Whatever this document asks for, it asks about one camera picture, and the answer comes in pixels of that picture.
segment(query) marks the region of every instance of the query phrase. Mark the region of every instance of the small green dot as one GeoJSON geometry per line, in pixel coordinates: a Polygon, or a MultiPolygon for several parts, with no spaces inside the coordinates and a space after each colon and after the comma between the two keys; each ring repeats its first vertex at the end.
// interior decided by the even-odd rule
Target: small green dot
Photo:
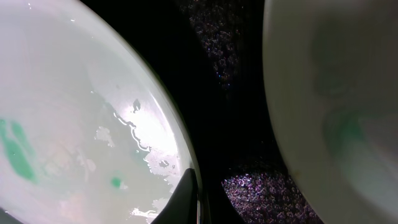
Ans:
{"type": "Polygon", "coordinates": [[[122,183],[122,180],[118,177],[113,177],[111,180],[111,184],[113,185],[113,187],[120,188],[121,183],[122,183]]]}

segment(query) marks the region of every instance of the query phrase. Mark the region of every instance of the white plate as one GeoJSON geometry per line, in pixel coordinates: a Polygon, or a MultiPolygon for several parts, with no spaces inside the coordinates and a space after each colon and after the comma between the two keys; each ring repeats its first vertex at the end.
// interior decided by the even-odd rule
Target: white plate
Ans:
{"type": "Polygon", "coordinates": [[[397,12],[394,1],[266,1],[272,127],[325,223],[398,221],[397,12]]]}
{"type": "Polygon", "coordinates": [[[78,1],[2,0],[0,30],[0,207],[32,224],[150,223],[196,163],[152,72],[78,1]]]}

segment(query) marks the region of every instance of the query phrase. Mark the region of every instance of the white bowl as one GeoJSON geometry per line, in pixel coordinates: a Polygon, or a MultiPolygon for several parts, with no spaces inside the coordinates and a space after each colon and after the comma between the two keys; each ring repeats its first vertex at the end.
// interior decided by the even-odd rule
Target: white bowl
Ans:
{"type": "Polygon", "coordinates": [[[150,223],[196,163],[153,73],[78,1],[2,0],[0,30],[0,207],[150,223]]]}
{"type": "Polygon", "coordinates": [[[325,223],[398,221],[397,12],[396,1],[266,1],[272,127],[325,223]]]}

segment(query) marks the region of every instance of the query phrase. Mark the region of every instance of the green spot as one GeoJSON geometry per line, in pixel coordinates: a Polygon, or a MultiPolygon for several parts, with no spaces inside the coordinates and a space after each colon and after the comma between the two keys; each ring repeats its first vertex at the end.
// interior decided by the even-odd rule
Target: green spot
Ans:
{"type": "Polygon", "coordinates": [[[11,130],[12,130],[12,133],[14,133],[14,136],[18,139],[19,143],[22,145],[22,147],[30,155],[33,155],[34,151],[26,138],[26,135],[25,135],[25,132],[24,132],[24,129],[22,128],[22,126],[19,123],[13,121],[13,122],[11,122],[11,130]]]}
{"type": "Polygon", "coordinates": [[[35,182],[34,171],[25,158],[23,150],[17,142],[7,137],[6,132],[6,122],[0,120],[0,138],[10,165],[20,177],[35,182]]]}
{"type": "Polygon", "coordinates": [[[111,184],[113,187],[120,188],[120,185],[122,183],[122,180],[119,177],[113,177],[111,180],[111,184]]]}

